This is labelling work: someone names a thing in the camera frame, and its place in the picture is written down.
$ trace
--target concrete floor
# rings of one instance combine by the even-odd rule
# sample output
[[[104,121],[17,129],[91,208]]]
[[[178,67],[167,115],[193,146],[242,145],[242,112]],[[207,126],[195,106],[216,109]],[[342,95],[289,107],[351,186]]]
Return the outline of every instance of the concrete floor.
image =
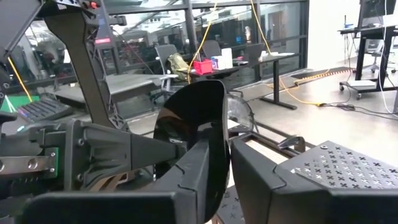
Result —
[[[338,66],[347,65],[336,63],[333,67]],[[340,92],[339,82],[346,81],[348,77],[349,73],[333,75],[306,83],[289,92],[302,101],[324,103],[346,101],[349,98],[349,91],[346,89],[344,92]],[[391,80],[395,85],[398,85],[398,82],[396,82],[398,81],[398,74],[391,75]],[[258,91],[258,88],[248,88],[247,90]],[[363,94],[360,100],[356,100],[356,93],[351,92],[349,104],[387,113],[381,93]],[[392,110],[396,92],[390,91],[384,94],[387,105]],[[398,150],[396,150],[397,146],[395,145],[398,143],[396,142],[396,139],[398,139],[398,120],[343,111],[339,108],[318,108],[313,105],[306,105],[293,99],[286,91],[280,93],[280,100],[296,105],[298,109],[292,111],[259,100],[252,100],[249,104],[258,121],[289,134],[301,135],[312,144],[317,145],[325,141],[333,141],[375,159],[398,166]],[[156,114],[147,114],[144,118],[132,121],[132,131],[142,134],[152,130],[156,116]],[[270,133],[265,129],[260,129],[260,133],[274,138],[276,141],[283,140],[281,136]]]

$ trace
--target glass wall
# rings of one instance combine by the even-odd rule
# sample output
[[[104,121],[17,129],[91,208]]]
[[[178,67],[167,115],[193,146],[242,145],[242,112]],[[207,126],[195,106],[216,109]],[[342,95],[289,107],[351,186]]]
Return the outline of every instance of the glass wall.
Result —
[[[298,56],[280,61],[280,72],[306,67],[308,1],[253,0],[261,30],[273,52],[292,52]],[[119,73],[164,74],[155,48],[172,44],[190,62],[206,28],[206,40],[216,40],[221,48],[232,48],[233,57],[242,56],[247,45],[263,42],[254,20],[251,1],[210,0],[117,0],[104,1],[109,16],[124,16],[126,26],[111,26],[114,47],[99,49],[107,75]],[[11,54],[17,71],[6,65],[10,74],[9,95],[25,95],[16,78],[20,75],[31,95],[59,84],[76,82],[71,58],[65,45],[54,36],[44,21],[34,21]],[[228,87],[237,87],[270,78],[272,65],[245,68],[228,77],[218,77]],[[186,85],[176,82],[175,85]],[[159,91],[148,92],[119,104],[125,118],[145,113],[161,105],[153,100]]]

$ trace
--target red box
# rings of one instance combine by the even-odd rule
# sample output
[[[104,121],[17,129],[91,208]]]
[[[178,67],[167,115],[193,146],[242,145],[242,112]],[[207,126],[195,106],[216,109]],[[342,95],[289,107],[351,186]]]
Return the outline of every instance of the red box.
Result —
[[[213,72],[211,60],[204,60],[203,62],[194,61],[193,68],[195,69],[195,73],[198,75],[204,75],[206,73]]]

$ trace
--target keyboard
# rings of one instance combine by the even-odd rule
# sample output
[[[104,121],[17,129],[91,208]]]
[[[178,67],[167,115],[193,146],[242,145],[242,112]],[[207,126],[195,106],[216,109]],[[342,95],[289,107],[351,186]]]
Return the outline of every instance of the keyboard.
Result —
[[[71,106],[57,100],[42,98],[17,109],[18,115],[29,123],[53,121],[73,113]]]

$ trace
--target desk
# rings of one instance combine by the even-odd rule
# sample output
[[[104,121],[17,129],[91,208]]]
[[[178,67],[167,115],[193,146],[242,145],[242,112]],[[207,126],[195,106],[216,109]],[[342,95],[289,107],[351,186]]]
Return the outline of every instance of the desk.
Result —
[[[374,40],[383,40],[384,39],[384,51],[381,55],[381,65],[378,78],[372,78],[370,81],[376,82],[376,86],[371,86],[367,88],[355,88],[351,86],[348,82],[340,82],[340,90],[343,91],[344,87],[347,86],[348,88],[352,88],[357,91],[357,100],[361,98],[362,93],[372,93],[372,92],[379,92],[379,91],[391,91],[397,90],[396,87],[384,87],[384,80],[386,79],[387,73],[387,66],[388,66],[388,58],[390,54],[391,42],[394,36],[398,35],[395,26],[386,26],[386,27],[369,27],[369,28],[354,28],[354,29],[343,29],[339,30],[341,35],[350,34],[350,33],[361,33],[361,41],[359,44],[358,49],[358,61],[356,64],[356,73],[355,73],[355,80],[361,80],[362,78],[362,69],[363,69],[363,60],[365,56],[365,49],[366,49],[366,40],[367,39],[374,39]]]
[[[213,76],[217,76],[217,75],[227,75],[230,73],[234,73],[239,71],[242,68],[247,68],[247,67],[253,67],[256,65],[260,65],[263,63],[271,63],[272,62],[272,74],[273,74],[273,82],[274,82],[274,97],[273,99],[269,99],[269,98],[265,98],[262,97],[260,98],[261,101],[264,102],[268,102],[268,103],[272,103],[278,106],[283,106],[284,108],[288,108],[291,110],[296,110],[297,107],[294,105],[290,105],[287,103],[283,103],[279,100],[279,61],[283,60],[283,59],[287,59],[287,58],[292,58],[292,57],[296,57],[298,56],[298,54],[293,54],[293,53],[281,53],[281,54],[274,54],[274,55],[267,55],[265,57],[261,57],[261,60],[259,60],[256,63],[248,63],[246,65],[241,65],[241,66],[235,66],[233,68],[227,68],[227,69],[223,69],[223,70],[215,70],[214,72],[211,73],[207,73],[207,74],[203,74],[203,75],[199,75],[196,74],[195,72],[190,73],[190,76],[192,77],[192,79],[196,82],[198,80],[200,80],[201,78],[208,78],[208,77],[213,77]]]
[[[162,81],[175,78],[176,75],[110,75],[106,77],[112,100],[115,103],[146,94],[150,91],[158,90]],[[59,90],[53,88],[46,89],[47,93],[54,94],[57,98],[65,98],[85,103],[85,98],[80,87],[70,87],[68,85],[60,86]]]

